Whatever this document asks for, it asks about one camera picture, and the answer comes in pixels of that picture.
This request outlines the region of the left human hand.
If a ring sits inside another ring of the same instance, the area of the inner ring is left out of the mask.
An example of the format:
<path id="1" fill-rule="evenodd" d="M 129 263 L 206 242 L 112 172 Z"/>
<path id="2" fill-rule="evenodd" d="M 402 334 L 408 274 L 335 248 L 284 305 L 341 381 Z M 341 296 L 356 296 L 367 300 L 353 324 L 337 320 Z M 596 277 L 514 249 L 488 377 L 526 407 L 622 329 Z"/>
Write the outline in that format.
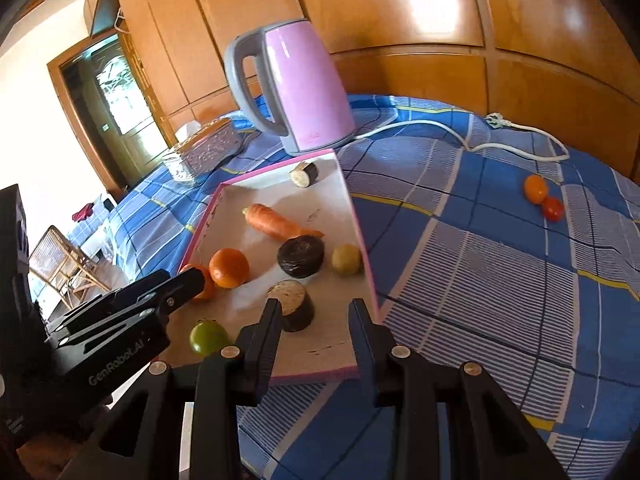
<path id="1" fill-rule="evenodd" d="M 110 412 L 102 403 L 61 432 L 40 434 L 17 449 L 17 457 L 33 479 L 57 479 Z"/>

